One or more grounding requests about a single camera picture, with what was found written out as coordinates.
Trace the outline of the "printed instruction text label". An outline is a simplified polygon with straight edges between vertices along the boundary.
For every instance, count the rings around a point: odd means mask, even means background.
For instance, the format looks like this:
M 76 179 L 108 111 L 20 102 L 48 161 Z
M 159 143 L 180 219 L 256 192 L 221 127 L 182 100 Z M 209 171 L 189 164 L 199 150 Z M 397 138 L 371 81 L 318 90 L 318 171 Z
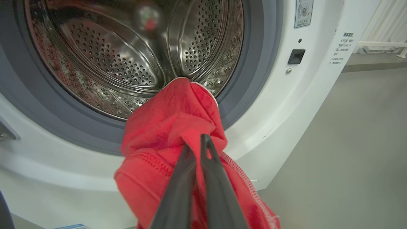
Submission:
M 333 52 L 329 59 L 329 65 L 340 65 L 346 63 L 355 47 L 353 32 L 345 32 L 335 43 Z

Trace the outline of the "white metal railing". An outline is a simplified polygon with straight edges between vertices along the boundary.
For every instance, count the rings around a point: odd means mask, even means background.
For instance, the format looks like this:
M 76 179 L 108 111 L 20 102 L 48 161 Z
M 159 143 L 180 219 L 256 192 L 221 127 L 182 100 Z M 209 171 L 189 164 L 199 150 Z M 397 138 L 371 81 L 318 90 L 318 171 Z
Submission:
M 407 0 L 381 0 L 354 54 L 401 54 L 407 49 Z

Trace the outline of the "black door latch socket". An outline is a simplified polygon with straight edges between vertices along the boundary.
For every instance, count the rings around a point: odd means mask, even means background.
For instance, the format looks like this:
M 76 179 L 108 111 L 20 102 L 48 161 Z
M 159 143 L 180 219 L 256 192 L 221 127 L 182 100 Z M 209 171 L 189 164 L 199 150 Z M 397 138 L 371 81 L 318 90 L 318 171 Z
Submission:
M 305 54 L 305 49 L 303 49 L 303 48 L 296 48 L 296 49 L 293 49 L 292 51 L 291 51 L 291 55 L 290 55 L 290 57 L 289 57 L 289 61 L 288 61 L 288 64 L 289 65 L 292 65 L 292 64 L 300 64 L 301 63 L 301 61 L 302 61 L 302 58 L 303 58 L 303 56 L 304 56 L 304 54 Z

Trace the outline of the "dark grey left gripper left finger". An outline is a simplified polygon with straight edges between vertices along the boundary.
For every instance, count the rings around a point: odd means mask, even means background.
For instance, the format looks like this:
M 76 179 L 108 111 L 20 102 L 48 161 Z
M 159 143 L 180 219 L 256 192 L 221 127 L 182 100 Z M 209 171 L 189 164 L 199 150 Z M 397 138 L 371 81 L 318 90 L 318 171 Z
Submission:
M 184 145 L 149 229 L 190 229 L 196 158 Z

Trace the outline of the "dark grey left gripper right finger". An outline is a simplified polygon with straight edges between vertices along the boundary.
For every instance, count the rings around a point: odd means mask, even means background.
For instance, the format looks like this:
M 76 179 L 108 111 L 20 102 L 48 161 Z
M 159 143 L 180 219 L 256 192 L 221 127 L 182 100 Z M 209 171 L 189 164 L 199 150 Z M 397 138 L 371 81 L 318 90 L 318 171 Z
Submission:
M 212 139 L 201 135 L 200 163 L 207 196 L 209 229 L 249 229 Z

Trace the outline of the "grey rubber door gasket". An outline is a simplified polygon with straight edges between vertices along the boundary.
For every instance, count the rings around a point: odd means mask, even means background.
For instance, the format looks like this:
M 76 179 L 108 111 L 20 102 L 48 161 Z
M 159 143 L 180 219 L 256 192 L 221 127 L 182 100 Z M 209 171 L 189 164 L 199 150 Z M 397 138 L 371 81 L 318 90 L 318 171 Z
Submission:
M 242 0 L 244 30 L 238 63 L 216 99 L 224 128 L 253 104 L 280 45 L 284 0 Z M 65 142 L 121 155 L 125 122 L 75 99 L 49 73 L 33 43 L 20 0 L 0 0 L 0 95 L 26 119 Z

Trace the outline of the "red garment with white trim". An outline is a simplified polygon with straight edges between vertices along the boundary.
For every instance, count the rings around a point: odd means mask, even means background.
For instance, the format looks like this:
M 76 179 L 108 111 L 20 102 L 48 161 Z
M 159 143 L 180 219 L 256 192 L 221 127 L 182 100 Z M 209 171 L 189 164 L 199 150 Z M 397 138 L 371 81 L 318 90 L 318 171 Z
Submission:
M 197 159 L 197 188 L 192 193 L 192 229 L 209 229 L 200 137 L 211 137 L 250 229 L 281 229 L 278 216 L 261 200 L 252 182 L 224 149 L 227 138 L 217 101 L 202 85 L 185 77 L 171 81 L 138 108 L 125 126 L 122 165 L 114 175 L 118 190 L 148 229 L 184 145 Z

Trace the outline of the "white front-load washing machine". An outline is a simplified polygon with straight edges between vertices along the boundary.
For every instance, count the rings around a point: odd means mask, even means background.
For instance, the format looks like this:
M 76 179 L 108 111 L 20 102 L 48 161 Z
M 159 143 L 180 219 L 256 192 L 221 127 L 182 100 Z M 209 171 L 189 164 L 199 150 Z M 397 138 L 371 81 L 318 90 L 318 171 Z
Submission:
M 380 1 L 314 0 L 311 24 L 295 29 L 296 0 L 284 0 L 279 49 L 266 83 L 243 116 L 224 128 L 226 154 L 256 191 L 280 170 L 345 66 L 329 65 L 335 43 L 353 32 L 356 45 Z M 296 48 L 305 54 L 300 64 L 289 65 Z M 122 154 L 58 139 L 0 95 L 0 191 L 18 223 L 45 229 L 134 228 L 137 219 L 113 179 L 123 160 Z

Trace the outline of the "grey warning sticker on washer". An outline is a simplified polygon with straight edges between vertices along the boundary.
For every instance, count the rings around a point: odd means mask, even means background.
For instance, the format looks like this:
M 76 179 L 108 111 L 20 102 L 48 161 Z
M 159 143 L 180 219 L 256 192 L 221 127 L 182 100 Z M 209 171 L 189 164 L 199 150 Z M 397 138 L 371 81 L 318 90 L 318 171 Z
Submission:
M 294 28 L 298 29 L 311 24 L 314 0 L 296 0 Z

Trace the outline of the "steel perforated washer drum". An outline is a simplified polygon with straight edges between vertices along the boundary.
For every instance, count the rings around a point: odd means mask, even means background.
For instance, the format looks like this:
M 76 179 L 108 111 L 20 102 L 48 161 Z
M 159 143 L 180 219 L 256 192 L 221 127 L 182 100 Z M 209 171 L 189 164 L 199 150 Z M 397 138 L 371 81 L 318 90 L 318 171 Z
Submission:
M 177 77 L 218 96 L 238 63 L 242 0 L 20 0 L 39 57 L 75 99 L 126 121 Z

